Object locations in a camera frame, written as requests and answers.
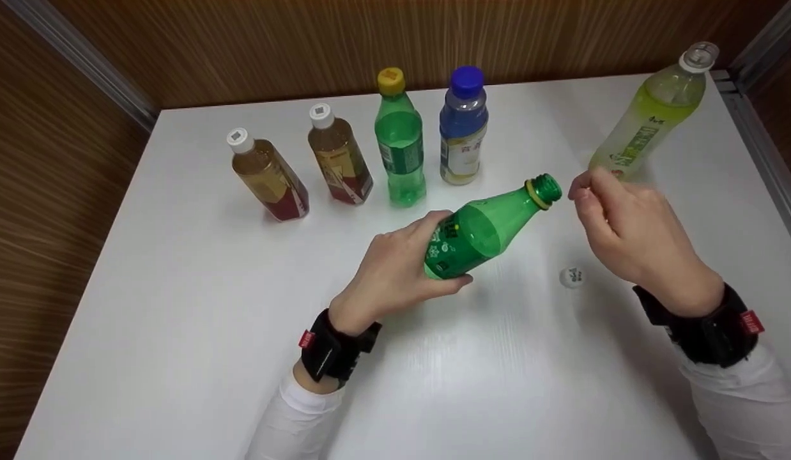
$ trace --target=red label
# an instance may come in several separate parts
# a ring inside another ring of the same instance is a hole
[[[762,326],[761,321],[758,320],[754,311],[749,310],[742,312],[739,316],[742,318],[742,327],[748,334],[756,335],[760,332],[764,332],[764,326]]]
[[[305,331],[305,333],[302,334],[302,338],[299,339],[299,348],[307,348],[311,346],[311,341],[313,341],[313,337],[315,336],[316,334],[313,332]]]

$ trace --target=wristband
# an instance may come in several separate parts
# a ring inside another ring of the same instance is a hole
[[[747,358],[756,346],[758,334],[764,331],[755,312],[747,309],[728,284],[719,307],[702,318],[678,317],[650,292],[640,286],[633,290],[650,323],[665,327],[671,341],[694,363],[731,367]]]
[[[373,323],[358,337],[342,334],[332,326],[328,309],[325,309],[316,318],[310,331],[305,331],[299,340],[302,364],[313,381],[320,381],[323,376],[347,381],[355,369],[358,356],[372,350],[380,329],[381,324]]]

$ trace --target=green tea bottle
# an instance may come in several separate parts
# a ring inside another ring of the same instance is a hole
[[[695,43],[676,64],[646,79],[617,126],[594,152],[589,167],[600,165],[620,180],[628,180],[671,130],[699,107],[705,94],[705,73],[718,55],[713,43]]]
[[[554,178],[542,174],[514,192],[466,203],[438,224],[424,256],[425,273],[453,279],[499,256],[535,213],[561,195]]]

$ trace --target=hand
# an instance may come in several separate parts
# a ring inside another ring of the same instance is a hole
[[[643,286],[678,316],[702,317],[719,307],[722,277],[696,255],[661,193],[595,168],[574,179],[569,199],[592,251],[612,273]]]
[[[337,331],[358,335],[387,314],[455,294],[472,282],[470,275],[433,280],[424,274],[424,254],[430,237],[450,214],[432,211],[401,230],[372,239],[353,280],[330,303],[328,315]]]

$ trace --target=table surface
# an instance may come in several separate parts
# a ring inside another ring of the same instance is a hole
[[[543,172],[568,187],[645,77],[488,87],[483,170],[464,187],[438,174],[444,91],[413,91],[427,199],[407,210],[387,204],[378,95],[319,100],[351,123],[375,178],[359,207],[329,199],[308,148],[317,100],[162,111],[16,458],[241,458],[302,331],[373,235]],[[264,213],[230,168],[224,138],[238,126],[275,143],[310,215]],[[790,235],[710,79],[641,179],[756,309],[791,373]],[[571,265],[587,275],[579,290],[558,282]],[[387,318],[328,457],[713,457],[664,332],[594,259],[569,201],[472,274],[460,294]]]

